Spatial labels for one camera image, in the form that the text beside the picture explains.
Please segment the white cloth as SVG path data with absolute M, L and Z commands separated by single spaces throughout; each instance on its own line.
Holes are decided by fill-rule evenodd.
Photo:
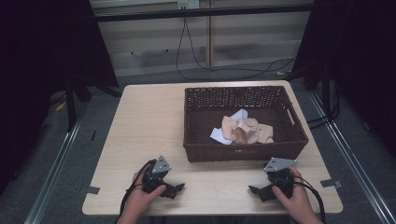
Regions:
M 246 119 L 247 117 L 248 112 L 245 109 L 240 109 L 231 115 L 231 119 L 234 121 L 237 121 L 238 119 Z M 228 140 L 223 137 L 223 130 L 221 128 L 214 128 L 210 137 L 223 145 L 230 145 L 233 142 L 232 140 Z

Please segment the person's left hand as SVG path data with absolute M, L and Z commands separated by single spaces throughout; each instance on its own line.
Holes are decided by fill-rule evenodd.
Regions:
M 160 185 L 151 193 L 147 193 L 141 186 L 142 176 L 138 173 L 134 174 L 133 184 L 134 188 L 127 198 L 122 214 L 129 217 L 140 217 L 164 193 L 166 186 Z

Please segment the beige cloth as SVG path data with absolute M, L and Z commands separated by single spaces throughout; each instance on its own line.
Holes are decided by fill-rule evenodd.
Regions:
M 224 116 L 221 123 L 222 136 L 234 144 L 270 144 L 274 143 L 272 126 L 261 124 L 256 119 L 232 119 Z

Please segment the black horizontal bar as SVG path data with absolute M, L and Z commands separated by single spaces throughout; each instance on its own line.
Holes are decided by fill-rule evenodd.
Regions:
M 313 7 L 314 7 L 313 4 L 298 4 L 298 5 L 276 5 L 276 6 L 260 6 L 260 7 L 175 9 L 175 10 L 162 10 L 162 11 L 136 12 L 136 13 L 97 14 L 92 17 L 92 20 L 97 22 L 143 21 L 143 20 L 161 20 L 161 19 L 175 19 L 175 18 L 208 17 L 208 16 L 306 12 L 306 11 L 310 11 Z

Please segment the black curtain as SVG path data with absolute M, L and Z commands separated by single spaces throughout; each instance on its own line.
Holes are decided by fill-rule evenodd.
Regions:
M 118 81 L 90 0 L 0 0 L 0 195 L 28 156 L 65 91 L 87 101 L 87 88 Z
M 328 73 L 396 157 L 396 0 L 314 0 L 292 70 Z

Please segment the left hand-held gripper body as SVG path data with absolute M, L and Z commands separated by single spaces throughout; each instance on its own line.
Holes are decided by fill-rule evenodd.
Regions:
M 163 178 L 171 169 L 171 165 L 163 155 L 160 155 L 158 159 L 149 161 L 142 179 L 143 190 L 147 193 L 154 191 L 163 184 Z

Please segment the wooden wall post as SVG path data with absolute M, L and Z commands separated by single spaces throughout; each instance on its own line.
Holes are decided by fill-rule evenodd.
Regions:
M 213 8 L 213 0 L 206 0 L 206 8 Z M 206 17 L 206 64 L 208 67 L 213 65 L 214 47 L 213 47 L 213 19 L 211 16 Z

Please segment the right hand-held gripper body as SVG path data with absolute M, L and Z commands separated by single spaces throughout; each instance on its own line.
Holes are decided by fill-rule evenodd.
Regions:
M 272 186 L 277 186 L 286 197 L 292 196 L 294 177 L 289 168 L 297 164 L 297 160 L 289 160 L 282 158 L 272 158 L 263 168 L 267 173 L 267 179 L 271 182 L 269 189 Z

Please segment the dark brown wicker basket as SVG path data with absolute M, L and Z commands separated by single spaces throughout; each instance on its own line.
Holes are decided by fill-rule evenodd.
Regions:
M 222 144 L 210 137 L 225 116 L 244 109 L 250 118 L 273 128 L 272 143 Z M 295 159 L 308 137 L 282 86 L 187 88 L 184 141 L 190 162 Z

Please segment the person's right hand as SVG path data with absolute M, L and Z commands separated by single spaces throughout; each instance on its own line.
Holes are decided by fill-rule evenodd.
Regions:
M 286 197 L 277 186 L 273 186 L 272 191 L 293 219 L 317 217 L 303 186 L 294 184 L 292 196 L 290 198 Z

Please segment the white wall outlet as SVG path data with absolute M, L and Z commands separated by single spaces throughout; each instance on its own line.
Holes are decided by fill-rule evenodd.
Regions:
M 198 9 L 200 7 L 199 0 L 177 0 L 179 9 Z

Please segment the metal floor rail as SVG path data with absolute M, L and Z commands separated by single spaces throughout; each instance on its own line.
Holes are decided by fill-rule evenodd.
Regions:
M 60 173 L 64 167 L 64 163 L 67 159 L 69 151 L 75 142 L 76 136 L 80 128 L 80 124 L 81 119 L 78 119 L 71 127 L 71 129 L 67 132 L 63 144 L 57 154 L 57 157 L 49 170 L 49 174 L 23 224 L 40 224 L 40 221 L 49 204 L 50 197 L 59 179 Z
M 377 187 L 364 171 L 338 126 L 333 120 L 330 120 L 325 116 L 324 105 L 319 96 L 313 91 L 310 91 L 308 94 L 320 117 L 324 120 L 324 124 L 330 132 L 332 139 L 364 192 L 365 197 L 374 208 L 382 224 L 396 224 L 396 216 L 390 211 L 390 207 L 384 197 L 380 194 Z

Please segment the black metal stand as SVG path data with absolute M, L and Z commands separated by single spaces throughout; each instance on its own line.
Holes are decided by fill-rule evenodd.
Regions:
M 111 89 L 104 82 L 95 80 L 92 77 L 87 77 L 79 74 L 67 75 L 65 80 L 65 95 L 68 112 L 68 128 L 67 131 L 71 132 L 77 125 L 78 118 L 75 107 L 75 96 L 83 102 L 89 102 L 92 98 L 89 86 L 93 86 L 100 91 L 103 91 L 113 97 L 121 97 L 121 92 Z
M 285 80 L 292 81 L 297 78 L 304 80 L 304 87 L 308 91 L 313 91 L 317 86 L 321 87 L 323 115 L 308 121 L 310 129 L 316 129 L 334 122 L 340 113 L 340 100 L 338 90 L 331 91 L 329 66 L 320 61 L 313 61 L 302 68 L 293 68 L 291 72 L 287 73 Z

